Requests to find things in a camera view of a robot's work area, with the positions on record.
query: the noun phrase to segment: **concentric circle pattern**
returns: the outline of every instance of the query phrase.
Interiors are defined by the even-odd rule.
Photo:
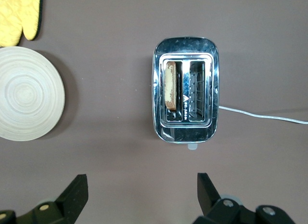
[[[64,101],[61,77],[44,56],[24,47],[0,49],[0,137],[45,135],[59,121]]]

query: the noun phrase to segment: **silver screw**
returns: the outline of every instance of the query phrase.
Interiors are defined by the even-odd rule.
[[[39,210],[40,211],[45,211],[46,209],[48,209],[49,208],[49,205],[48,204],[45,204],[45,205],[42,205],[40,208],[39,208]]]
[[[0,214],[0,220],[6,217],[6,213],[1,213]]]
[[[228,207],[233,207],[233,202],[231,202],[230,200],[224,200],[223,204]]]
[[[275,211],[271,207],[268,207],[268,206],[263,207],[263,211],[271,216],[276,214]]]

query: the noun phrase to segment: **chrome toaster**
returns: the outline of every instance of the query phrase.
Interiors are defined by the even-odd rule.
[[[199,143],[215,133],[218,120],[218,50],[205,38],[163,40],[152,72],[154,129],[164,141]]]

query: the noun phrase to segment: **quilted fabric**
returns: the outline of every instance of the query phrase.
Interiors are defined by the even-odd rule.
[[[40,25],[41,0],[0,0],[0,46],[16,46],[22,32],[33,40]]]

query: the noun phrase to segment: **white cable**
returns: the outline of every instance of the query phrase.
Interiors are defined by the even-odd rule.
[[[293,122],[293,123],[297,123],[297,124],[308,124],[308,121],[301,121],[301,120],[297,120],[297,119],[290,119],[290,118],[285,118],[285,117],[273,117],[273,116],[256,115],[256,114],[252,114],[250,112],[245,112],[245,111],[242,111],[242,110],[238,110],[238,109],[234,109],[234,108],[229,108],[229,107],[224,107],[224,106],[219,106],[219,108],[220,109],[224,109],[224,110],[228,110],[228,111],[231,111],[231,112],[243,113],[245,115],[252,116],[252,117],[257,117],[257,118],[279,119],[279,120],[284,120],[284,121]]]

